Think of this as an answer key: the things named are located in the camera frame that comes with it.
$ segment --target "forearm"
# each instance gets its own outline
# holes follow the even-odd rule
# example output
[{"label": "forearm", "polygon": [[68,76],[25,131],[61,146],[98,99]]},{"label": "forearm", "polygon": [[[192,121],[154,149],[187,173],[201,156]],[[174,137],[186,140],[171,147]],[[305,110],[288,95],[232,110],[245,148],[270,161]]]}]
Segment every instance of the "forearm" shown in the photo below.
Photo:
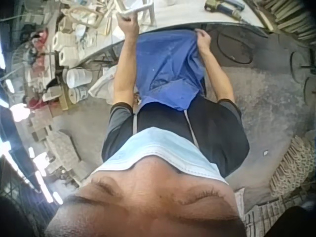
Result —
[{"label": "forearm", "polygon": [[114,103],[126,102],[133,106],[136,81],[136,41],[126,38],[114,77]]},{"label": "forearm", "polygon": [[208,50],[201,53],[201,56],[206,67],[208,78],[215,91],[217,101],[221,99],[230,99],[235,102],[232,84],[226,73],[218,64],[214,55]]}]

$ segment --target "blue apron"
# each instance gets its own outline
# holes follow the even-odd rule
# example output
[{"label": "blue apron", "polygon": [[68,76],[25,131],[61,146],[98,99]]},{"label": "blue apron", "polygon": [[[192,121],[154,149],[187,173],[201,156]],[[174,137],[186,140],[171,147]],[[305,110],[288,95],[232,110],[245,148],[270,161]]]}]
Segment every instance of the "blue apron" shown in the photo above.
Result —
[{"label": "blue apron", "polygon": [[159,102],[186,110],[198,93],[204,69],[197,37],[189,30],[146,33],[137,41],[136,86],[142,103]]}]

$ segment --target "wire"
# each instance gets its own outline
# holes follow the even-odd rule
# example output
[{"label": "wire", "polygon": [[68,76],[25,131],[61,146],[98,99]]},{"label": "wire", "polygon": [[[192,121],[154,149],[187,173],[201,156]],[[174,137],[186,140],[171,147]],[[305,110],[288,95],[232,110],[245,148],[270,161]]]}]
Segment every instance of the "wire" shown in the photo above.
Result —
[{"label": "wire", "polygon": [[[247,64],[252,63],[252,61],[253,61],[253,49],[252,49],[251,47],[249,47],[245,42],[243,42],[243,41],[241,41],[241,40],[239,40],[239,39],[236,39],[236,38],[234,38],[234,37],[232,37],[232,36],[229,36],[229,35],[223,33],[223,31],[224,31],[225,29],[227,29],[228,27],[232,27],[232,26],[226,26],[226,27],[224,27],[224,28],[221,29],[221,30],[217,30],[217,31],[218,31],[218,35],[217,35],[217,39],[216,39],[216,44],[217,44],[218,50],[222,53],[222,55],[223,55],[224,57],[228,58],[229,60],[231,60],[231,61],[233,61],[233,62],[235,62],[235,63],[242,64],[242,65],[247,65]],[[246,27],[246,26],[238,26],[238,27],[239,27],[239,28],[243,28],[244,30],[248,30],[248,31],[252,32],[253,34],[255,34],[255,35],[259,36],[259,37],[268,38],[268,36],[266,36],[266,35],[261,35],[261,34],[257,33],[256,31],[252,30],[252,29],[249,28],[249,27]],[[247,52],[249,52],[249,60],[247,60],[247,61],[245,61],[245,62],[242,62],[242,61],[239,61],[239,60],[235,59],[233,56],[227,55],[227,54],[223,51],[222,47],[220,46],[220,38],[221,38],[220,36],[229,38],[229,39],[231,39],[231,40],[233,40],[233,41],[236,41],[236,42],[240,43],[240,44],[242,45],[242,47],[244,47],[245,50],[246,50]]]}]

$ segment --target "concrete floor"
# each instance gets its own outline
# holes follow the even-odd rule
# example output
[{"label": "concrete floor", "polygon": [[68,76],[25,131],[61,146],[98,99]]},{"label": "concrete floor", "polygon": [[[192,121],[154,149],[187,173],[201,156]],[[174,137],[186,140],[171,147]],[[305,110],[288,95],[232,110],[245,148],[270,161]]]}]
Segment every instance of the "concrete floor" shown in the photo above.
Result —
[{"label": "concrete floor", "polygon": [[[227,178],[235,190],[246,187],[244,201],[247,211],[254,204],[271,198],[269,179],[293,134],[304,135],[312,128],[314,113],[304,104],[303,84],[292,79],[289,67],[292,51],[300,51],[306,59],[308,51],[285,36],[271,35],[269,39],[264,39],[235,27],[230,30],[231,34],[251,46],[254,55],[251,64],[239,65],[219,52],[214,27],[208,32],[213,38],[213,53],[232,81],[250,143],[250,153],[245,162]],[[228,51],[239,48],[240,52],[235,53],[244,54],[241,47],[234,48],[228,42],[226,47]],[[214,98],[211,86],[209,83],[206,85],[208,98]],[[109,111],[110,105],[105,100],[89,97],[78,103],[76,108],[54,118],[54,128],[68,130],[81,159],[95,167],[101,164],[100,153]],[[263,156],[264,151],[268,151],[266,156]]]}]

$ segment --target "surgical face mask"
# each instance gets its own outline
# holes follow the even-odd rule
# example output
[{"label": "surgical face mask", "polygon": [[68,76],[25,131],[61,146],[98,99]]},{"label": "surgical face mask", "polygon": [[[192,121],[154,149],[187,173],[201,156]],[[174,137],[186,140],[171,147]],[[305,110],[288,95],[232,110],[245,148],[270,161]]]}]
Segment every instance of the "surgical face mask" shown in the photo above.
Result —
[{"label": "surgical face mask", "polygon": [[227,184],[217,165],[210,163],[193,143],[173,132],[156,127],[147,128],[130,137],[94,172],[127,170],[147,156],[160,157],[183,173],[216,179]]}]

